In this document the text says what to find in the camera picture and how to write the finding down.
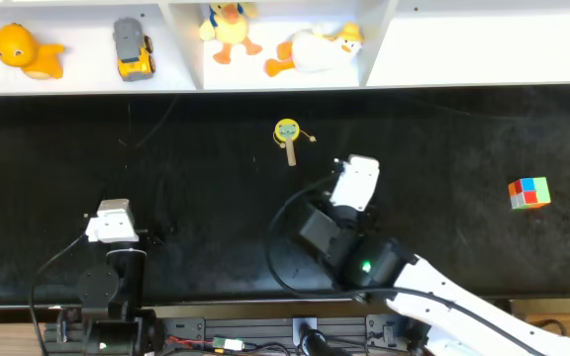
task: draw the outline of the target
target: rubik's cube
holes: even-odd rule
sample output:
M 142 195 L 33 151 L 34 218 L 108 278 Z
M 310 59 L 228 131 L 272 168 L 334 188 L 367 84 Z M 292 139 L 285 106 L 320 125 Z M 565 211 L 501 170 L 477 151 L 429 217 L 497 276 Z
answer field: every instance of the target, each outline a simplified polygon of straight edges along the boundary
M 512 209 L 535 209 L 551 203 L 545 177 L 522 178 L 509 188 Z

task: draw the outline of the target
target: toy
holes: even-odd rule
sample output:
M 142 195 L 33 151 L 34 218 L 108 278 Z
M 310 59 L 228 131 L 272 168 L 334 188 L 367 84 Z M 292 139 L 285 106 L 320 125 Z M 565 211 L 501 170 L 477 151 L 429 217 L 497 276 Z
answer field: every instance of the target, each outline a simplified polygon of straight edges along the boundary
M 362 35 L 357 25 L 348 23 L 336 37 L 325 36 L 318 28 L 301 31 L 291 42 L 280 44 L 278 59 L 265 62 L 265 72 L 270 77 L 283 70 L 296 68 L 302 73 L 330 70 L 347 64 L 362 48 Z
M 118 54 L 118 72 L 123 81 L 149 79 L 155 72 L 153 41 L 143 33 L 136 19 L 125 18 L 114 23 L 114 41 Z
M 203 41 L 217 39 L 224 48 L 213 55 L 216 62 L 230 64 L 230 53 L 233 45 L 245 46 L 247 55 L 259 54 L 263 47 L 253 44 L 247 37 L 248 26 L 245 15 L 255 18 L 256 7 L 250 3 L 212 3 L 210 17 L 199 28 L 199 37 Z
M 301 130 L 298 123 L 292 119 L 283 119 L 276 123 L 276 128 L 274 128 L 274 133 L 272 133 L 272 138 L 274 142 L 278 144 L 281 148 L 285 148 L 287 151 L 287 162 L 290 166 L 296 165 L 296 154 L 294 153 L 294 141 L 298 138 L 298 135 L 303 133 L 310 142 L 316 142 L 316 138 L 312 135 L 308 135 Z
M 58 54 L 64 51 L 62 44 L 39 44 L 30 31 L 19 24 L 0 29 L 1 61 L 20 67 L 33 79 L 62 78 L 63 68 L 58 62 Z
M 519 179 L 509 189 L 512 209 L 536 209 L 551 203 L 545 177 Z

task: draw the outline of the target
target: green light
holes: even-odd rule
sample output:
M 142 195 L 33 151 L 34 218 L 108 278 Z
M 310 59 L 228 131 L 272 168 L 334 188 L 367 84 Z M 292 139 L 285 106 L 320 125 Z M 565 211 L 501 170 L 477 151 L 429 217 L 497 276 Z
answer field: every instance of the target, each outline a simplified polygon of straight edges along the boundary
M 371 261 L 362 262 L 362 271 L 369 273 L 371 272 Z

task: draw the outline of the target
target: yellow hat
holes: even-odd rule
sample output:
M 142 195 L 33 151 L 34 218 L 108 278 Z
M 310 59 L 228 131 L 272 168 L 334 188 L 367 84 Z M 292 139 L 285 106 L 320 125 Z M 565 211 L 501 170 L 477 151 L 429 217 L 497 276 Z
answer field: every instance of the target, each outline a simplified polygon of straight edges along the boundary
M 364 38 L 360 34 L 360 28 L 353 23 L 346 23 L 346 25 L 344 25 L 344 28 L 342 29 L 342 32 L 337 34 L 337 36 L 339 38 L 343 38 L 348 41 L 354 41 L 354 42 L 364 41 Z

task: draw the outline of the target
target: black table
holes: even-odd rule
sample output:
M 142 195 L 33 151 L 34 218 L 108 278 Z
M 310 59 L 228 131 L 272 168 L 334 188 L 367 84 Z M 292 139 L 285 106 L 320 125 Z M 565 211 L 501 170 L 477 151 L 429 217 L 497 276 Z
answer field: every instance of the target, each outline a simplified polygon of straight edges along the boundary
M 32 274 L 101 198 L 130 199 L 141 227 L 175 227 L 148 253 L 147 304 L 287 297 L 262 233 L 351 153 L 381 163 L 381 230 L 461 286 L 570 296 L 570 86 L 187 94 L 160 122 L 173 98 L 0 98 L 0 306 L 26 303 Z M 271 137 L 286 117 L 318 138 L 296 142 L 295 168 Z M 547 177 L 551 205 L 512 212 L 508 183 L 533 176 Z M 274 258 L 292 286 L 329 287 L 295 245 Z M 103 260 L 79 244 L 37 302 L 76 302 L 78 275 Z

